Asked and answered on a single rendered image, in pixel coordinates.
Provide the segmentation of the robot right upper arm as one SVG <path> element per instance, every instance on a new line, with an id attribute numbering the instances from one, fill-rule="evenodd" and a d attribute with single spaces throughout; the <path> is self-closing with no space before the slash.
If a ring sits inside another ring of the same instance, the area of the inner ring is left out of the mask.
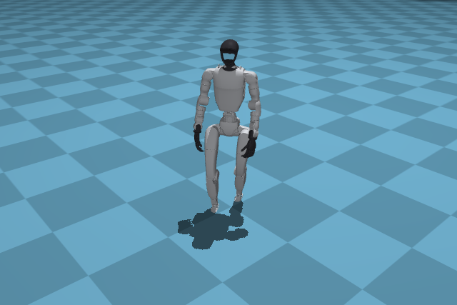
<path id="1" fill-rule="evenodd" d="M 208 92 L 209 92 L 209 89 L 210 89 L 210 86 L 211 86 L 211 80 L 213 78 L 213 74 L 214 74 L 214 71 L 215 71 L 215 68 L 208 68 L 207 70 L 205 70 L 205 72 L 203 73 L 202 75 L 202 80 L 201 80 L 201 87 L 200 87 L 200 102 L 199 104 L 200 105 L 208 105 L 209 103 L 209 98 L 208 97 Z"/>

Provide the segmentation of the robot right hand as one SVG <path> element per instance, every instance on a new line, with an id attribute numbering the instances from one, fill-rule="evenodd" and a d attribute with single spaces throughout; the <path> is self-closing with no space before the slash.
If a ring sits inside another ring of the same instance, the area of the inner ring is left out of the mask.
<path id="1" fill-rule="evenodd" d="M 196 125 L 196 130 L 194 129 L 194 141 L 196 143 L 196 148 L 199 150 L 199 151 L 203 151 L 201 149 L 202 145 L 199 141 L 199 133 L 201 133 L 201 125 L 200 124 L 197 124 Z M 200 147 L 199 147 L 200 146 Z"/>

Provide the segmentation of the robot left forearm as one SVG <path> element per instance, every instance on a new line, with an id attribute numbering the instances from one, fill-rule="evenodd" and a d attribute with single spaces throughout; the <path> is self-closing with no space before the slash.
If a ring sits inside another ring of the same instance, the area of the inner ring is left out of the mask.
<path id="1" fill-rule="evenodd" d="M 253 137 L 256 138 L 258 136 L 258 128 L 259 128 L 259 117 L 261 116 L 261 103 L 257 101 L 255 103 L 256 111 L 251 112 L 251 120 L 249 124 L 249 131 L 253 130 Z M 248 132 L 249 133 L 249 132 Z"/>

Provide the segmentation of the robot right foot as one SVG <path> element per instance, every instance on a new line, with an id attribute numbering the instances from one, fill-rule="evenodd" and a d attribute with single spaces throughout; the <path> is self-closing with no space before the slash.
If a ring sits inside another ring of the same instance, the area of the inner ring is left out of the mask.
<path id="1" fill-rule="evenodd" d="M 219 205 L 219 204 L 218 204 Z M 214 205 L 214 207 L 211 208 L 211 212 L 213 213 L 216 213 L 218 210 L 218 208 L 216 208 L 216 205 Z"/>

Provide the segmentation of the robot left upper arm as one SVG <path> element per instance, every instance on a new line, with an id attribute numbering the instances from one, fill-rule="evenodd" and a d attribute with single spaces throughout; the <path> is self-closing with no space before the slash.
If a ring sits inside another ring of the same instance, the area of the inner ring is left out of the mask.
<path id="1" fill-rule="evenodd" d="M 253 71 L 246 71 L 243 72 L 244 80 L 246 81 L 248 86 L 248 90 L 251 96 L 251 100 L 248 102 L 248 108 L 250 110 L 256 110 L 255 103 L 260 101 L 259 98 L 259 87 L 258 87 L 258 77 L 255 72 Z"/>

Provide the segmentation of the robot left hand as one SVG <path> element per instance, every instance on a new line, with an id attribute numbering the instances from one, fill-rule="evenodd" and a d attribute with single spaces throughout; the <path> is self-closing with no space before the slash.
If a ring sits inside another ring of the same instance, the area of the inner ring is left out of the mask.
<path id="1" fill-rule="evenodd" d="M 252 157 L 255 152 L 255 148 L 256 148 L 255 140 L 257 140 L 257 137 L 256 138 L 253 137 L 253 130 L 249 131 L 248 138 L 249 138 L 249 140 L 248 140 L 247 145 L 241 150 L 241 151 L 244 151 L 245 149 L 247 149 L 246 153 L 244 155 L 242 155 L 243 158 Z"/>

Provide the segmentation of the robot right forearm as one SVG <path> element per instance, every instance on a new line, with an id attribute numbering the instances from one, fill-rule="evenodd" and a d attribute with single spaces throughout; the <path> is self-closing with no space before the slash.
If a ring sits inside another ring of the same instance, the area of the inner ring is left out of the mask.
<path id="1" fill-rule="evenodd" d="M 196 104 L 196 115 L 195 115 L 195 123 L 194 123 L 194 129 L 196 130 L 196 125 L 200 124 L 201 125 L 201 130 L 202 130 L 202 123 L 204 121 L 204 112 L 206 110 L 206 107 L 204 106 L 199 106 L 201 96 L 199 95 L 197 104 Z"/>

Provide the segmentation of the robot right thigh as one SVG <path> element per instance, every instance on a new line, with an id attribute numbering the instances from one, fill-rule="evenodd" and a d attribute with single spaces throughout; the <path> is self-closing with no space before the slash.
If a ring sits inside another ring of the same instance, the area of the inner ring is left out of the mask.
<path id="1" fill-rule="evenodd" d="M 219 149 L 220 126 L 219 124 L 210 125 L 205 132 L 205 163 L 206 177 L 213 182 L 219 180 L 219 171 L 216 169 L 216 160 Z"/>

